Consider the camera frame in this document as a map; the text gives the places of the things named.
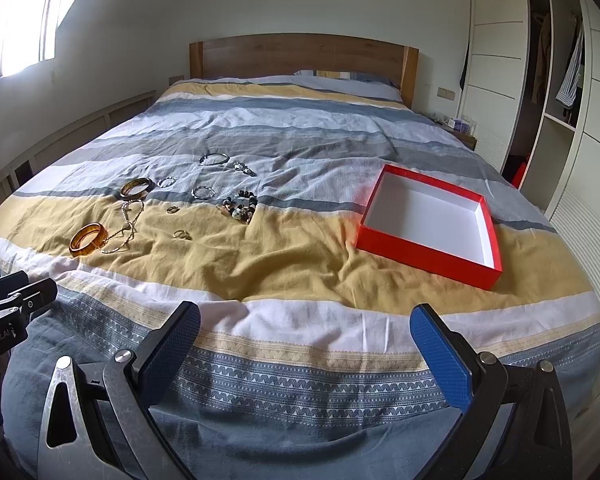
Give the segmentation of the dark brown bangle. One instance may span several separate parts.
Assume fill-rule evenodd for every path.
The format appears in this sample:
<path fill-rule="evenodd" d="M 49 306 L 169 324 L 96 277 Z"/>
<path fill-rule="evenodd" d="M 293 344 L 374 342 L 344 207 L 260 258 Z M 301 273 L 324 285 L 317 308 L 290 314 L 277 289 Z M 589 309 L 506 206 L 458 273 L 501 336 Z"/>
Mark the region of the dark brown bangle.
<path fill-rule="evenodd" d="M 122 200 L 144 200 L 155 188 L 155 182 L 149 178 L 134 178 L 125 182 L 119 194 Z"/>

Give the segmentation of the amber bangle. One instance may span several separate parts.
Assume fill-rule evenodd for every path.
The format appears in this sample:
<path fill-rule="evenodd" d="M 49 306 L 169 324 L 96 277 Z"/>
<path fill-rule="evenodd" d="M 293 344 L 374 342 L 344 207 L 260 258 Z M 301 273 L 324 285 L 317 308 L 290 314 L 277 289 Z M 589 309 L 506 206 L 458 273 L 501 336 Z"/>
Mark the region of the amber bangle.
<path fill-rule="evenodd" d="M 108 240 L 108 231 L 99 222 L 82 226 L 69 242 L 69 252 L 73 258 L 91 255 L 103 248 Z"/>

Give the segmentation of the silver ring bangle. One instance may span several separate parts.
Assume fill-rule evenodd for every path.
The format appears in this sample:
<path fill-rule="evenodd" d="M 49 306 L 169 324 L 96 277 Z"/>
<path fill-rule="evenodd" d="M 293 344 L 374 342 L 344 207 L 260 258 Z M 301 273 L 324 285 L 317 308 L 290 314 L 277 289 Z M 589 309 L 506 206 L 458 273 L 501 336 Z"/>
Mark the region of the silver ring bangle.
<path fill-rule="evenodd" d="M 215 196 L 215 190 L 207 185 L 199 185 L 190 194 L 195 200 L 210 200 Z"/>

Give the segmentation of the wooden nightstand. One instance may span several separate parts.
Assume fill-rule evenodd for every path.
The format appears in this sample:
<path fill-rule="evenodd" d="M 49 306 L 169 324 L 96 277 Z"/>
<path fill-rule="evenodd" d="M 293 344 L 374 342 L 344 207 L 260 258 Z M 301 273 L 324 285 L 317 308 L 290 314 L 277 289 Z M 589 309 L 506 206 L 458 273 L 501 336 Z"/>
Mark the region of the wooden nightstand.
<path fill-rule="evenodd" d="M 466 146 L 466 148 L 469 148 L 471 151 L 475 151 L 477 139 L 474 136 L 466 132 L 461 132 L 460 130 L 455 130 L 443 122 L 439 122 L 438 126 L 447 133 L 452 134 L 452 136 L 455 136 L 457 140 Z"/>

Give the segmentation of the striped duvet cover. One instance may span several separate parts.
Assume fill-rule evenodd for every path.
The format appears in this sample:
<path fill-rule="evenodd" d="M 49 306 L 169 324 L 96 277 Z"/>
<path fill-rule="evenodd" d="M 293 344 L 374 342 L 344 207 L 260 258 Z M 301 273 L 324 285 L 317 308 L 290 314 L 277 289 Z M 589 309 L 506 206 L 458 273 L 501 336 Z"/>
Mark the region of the striped duvet cover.
<path fill-rule="evenodd" d="M 230 156 L 202 166 L 203 154 Z M 355 247 L 394 165 L 486 199 L 503 263 L 475 288 Z M 155 188 L 122 200 L 134 178 Z M 210 200 L 190 194 L 199 185 Z M 89 223 L 106 245 L 73 258 Z M 0 206 L 0 276 L 58 295 L 12 350 L 4 428 L 27 474 L 56 361 L 134 349 L 183 301 L 201 331 L 154 410 L 201 479 L 411 479 L 457 419 L 408 317 L 430 304 L 473 347 L 556 368 L 569 413 L 600 376 L 600 300 L 546 218 L 403 103 L 294 76 L 188 80 L 43 169 Z"/>

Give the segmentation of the grey pillow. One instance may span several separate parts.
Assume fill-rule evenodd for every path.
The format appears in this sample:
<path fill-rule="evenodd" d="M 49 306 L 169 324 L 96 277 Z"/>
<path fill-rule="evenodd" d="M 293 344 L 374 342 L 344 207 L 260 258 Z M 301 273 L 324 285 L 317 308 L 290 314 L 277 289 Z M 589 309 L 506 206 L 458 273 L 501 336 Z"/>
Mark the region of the grey pillow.
<path fill-rule="evenodd" d="M 389 78 L 358 72 L 330 72 L 329 70 L 298 70 L 294 80 L 316 90 L 327 90 L 402 103 L 401 92 Z"/>

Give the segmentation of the wall switch plate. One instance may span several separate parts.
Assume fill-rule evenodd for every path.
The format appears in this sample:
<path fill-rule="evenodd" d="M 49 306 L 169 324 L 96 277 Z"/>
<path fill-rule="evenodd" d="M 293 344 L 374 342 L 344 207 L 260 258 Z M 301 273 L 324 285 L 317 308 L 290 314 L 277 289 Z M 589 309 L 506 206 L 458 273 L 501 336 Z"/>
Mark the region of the wall switch plate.
<path fill-rule="evenodd" d="M 455 92 L 447 88 L 439 87 L 437 91 L 437 96 L 441 99 L 446 99 L 450 101 L 455 100 Z"/>

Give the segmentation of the red item in wardrobe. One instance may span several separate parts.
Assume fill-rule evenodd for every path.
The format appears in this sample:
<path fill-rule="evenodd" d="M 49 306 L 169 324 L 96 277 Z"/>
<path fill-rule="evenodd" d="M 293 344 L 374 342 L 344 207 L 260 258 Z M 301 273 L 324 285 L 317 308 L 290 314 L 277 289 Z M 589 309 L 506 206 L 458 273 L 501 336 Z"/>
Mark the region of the red item in wardrobe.
<path fill-rule="evenodd" d="M 512 179 L 512 185 L 515 188 L 520 188 L 522 179 L 524 178 L 524 175 L 526 174 L 526 170 L 527 170 L 527 163 L 522 162 L 518 166 L 518 168 L 513 176 L 513 179 Z"/>

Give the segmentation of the low white wall cabinet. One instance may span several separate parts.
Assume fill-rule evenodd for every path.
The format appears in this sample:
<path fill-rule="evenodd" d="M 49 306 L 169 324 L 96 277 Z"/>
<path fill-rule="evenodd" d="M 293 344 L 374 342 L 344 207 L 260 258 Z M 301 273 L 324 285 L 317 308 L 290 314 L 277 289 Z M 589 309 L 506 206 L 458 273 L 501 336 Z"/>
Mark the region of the low white wall cabinet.
<path fill-rule="evenodd" d="M 96 110 L 34 144 L 0 170 L 0 205 L 12 192 L 41 170 L 111 128 L 147 110 L 155 99 L 155 90 L 131 96 Z"/>

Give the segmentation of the large silver bangle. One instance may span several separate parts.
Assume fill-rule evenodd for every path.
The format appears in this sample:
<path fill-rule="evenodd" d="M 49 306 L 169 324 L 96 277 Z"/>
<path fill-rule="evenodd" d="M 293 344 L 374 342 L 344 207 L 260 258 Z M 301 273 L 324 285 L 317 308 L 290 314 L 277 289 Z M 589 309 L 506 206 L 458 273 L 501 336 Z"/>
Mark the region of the large silver bangle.
<path fill-rule="evenodd" d="M 199 159 L 202 166 L 218 166 L 224 165 L 230 160 L 230 156 L 222 152 L 211 152 L 203 154 Z"/>

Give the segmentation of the window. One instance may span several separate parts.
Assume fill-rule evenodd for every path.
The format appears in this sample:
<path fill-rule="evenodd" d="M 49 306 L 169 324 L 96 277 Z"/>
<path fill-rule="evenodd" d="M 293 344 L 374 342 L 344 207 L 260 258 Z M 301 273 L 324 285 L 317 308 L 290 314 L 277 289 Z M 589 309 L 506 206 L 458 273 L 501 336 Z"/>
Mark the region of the window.
<path fill-rule="evenodd" d="M 0 78 L 49 61 L 76 0 L 0 0 Z"/>

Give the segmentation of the white wardrobe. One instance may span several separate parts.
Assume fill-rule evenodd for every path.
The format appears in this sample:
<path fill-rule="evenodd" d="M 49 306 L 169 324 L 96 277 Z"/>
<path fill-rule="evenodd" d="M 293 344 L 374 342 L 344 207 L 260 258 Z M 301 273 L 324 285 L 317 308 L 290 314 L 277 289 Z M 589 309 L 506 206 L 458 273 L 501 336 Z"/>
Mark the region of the white wardrobe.
<path fill-rule="evenodd" d="M 556 101 L 580 28 L 576 102 Z M 460 114 L 497 170 L 550 220 L 600 300 L 600 8 L 594 0 L 470 0 Z"/>

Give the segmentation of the wooden headboard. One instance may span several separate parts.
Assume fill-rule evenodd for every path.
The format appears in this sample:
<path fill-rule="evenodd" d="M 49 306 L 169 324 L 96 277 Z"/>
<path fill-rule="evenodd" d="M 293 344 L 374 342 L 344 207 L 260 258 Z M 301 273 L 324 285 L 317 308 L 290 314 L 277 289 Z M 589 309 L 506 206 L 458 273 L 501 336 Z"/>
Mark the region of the wooden headboard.
<path fill-rule="evenodd" d="M 193 78 L 291 75 L 297 70 L 361 72 L 383 76 L 412 106 L 419 50 L 375 39 L 305 34 L 259 34 L 197 41 L 188 46 Z"/>

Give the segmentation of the red jewelry box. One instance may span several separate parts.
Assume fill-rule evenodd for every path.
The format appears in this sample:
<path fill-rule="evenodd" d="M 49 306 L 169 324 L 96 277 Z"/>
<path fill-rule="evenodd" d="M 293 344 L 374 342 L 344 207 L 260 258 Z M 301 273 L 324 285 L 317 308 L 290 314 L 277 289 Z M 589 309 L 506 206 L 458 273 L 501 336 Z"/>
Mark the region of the red jewelry box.
<path fill-rule="evenodd" d="M 393 165 L 379 174 L 355 247 L 485 290 L 503 273 L 484 197 Z"/>

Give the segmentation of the striped hanging shirt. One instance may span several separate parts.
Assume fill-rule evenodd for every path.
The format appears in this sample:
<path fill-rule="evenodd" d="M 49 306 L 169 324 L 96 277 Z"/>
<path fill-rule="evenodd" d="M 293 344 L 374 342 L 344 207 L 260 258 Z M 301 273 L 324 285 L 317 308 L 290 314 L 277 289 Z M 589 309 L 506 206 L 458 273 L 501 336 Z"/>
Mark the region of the striped hanging shirt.
<path fill-rule="evenodd" d="M 556 94 L 556 101 L 565 108 L 573 107 L 573 104 L 577 99 L 579 82 L 581 79 L 583 49 L 584 32 L 583 28 L 580 28 L 570 55 L 564 79 Z"/>

